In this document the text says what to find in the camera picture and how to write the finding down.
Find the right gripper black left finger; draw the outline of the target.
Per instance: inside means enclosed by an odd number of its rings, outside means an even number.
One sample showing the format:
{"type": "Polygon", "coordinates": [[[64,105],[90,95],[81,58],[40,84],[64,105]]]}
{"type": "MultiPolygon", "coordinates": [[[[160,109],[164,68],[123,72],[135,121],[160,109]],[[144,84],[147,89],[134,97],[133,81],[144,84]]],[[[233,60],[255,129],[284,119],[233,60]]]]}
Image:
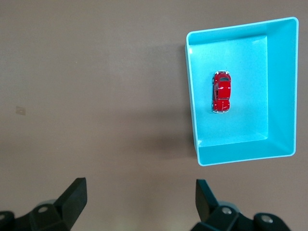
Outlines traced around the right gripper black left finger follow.
{"type": "Polygon", "coordinates": [[[77,178],[56,200],[45,201],[16,218],[0,212],[2,231],[70,231],[87,204],[87,182],[77,178]]]}

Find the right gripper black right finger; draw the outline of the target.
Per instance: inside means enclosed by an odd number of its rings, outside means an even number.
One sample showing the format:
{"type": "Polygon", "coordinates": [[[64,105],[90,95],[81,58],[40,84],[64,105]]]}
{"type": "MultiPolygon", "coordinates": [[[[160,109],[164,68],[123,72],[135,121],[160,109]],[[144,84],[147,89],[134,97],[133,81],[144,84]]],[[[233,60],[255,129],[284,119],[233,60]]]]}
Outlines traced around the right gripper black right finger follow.
{"type": "Polygon", "coordinates": [[[195,205],[200,218],[193,231],[289,231],[278,216],[257,213],[252,219],[245,217],[232,203],[220,202],[206,180],[197,179],[195,205]]]}

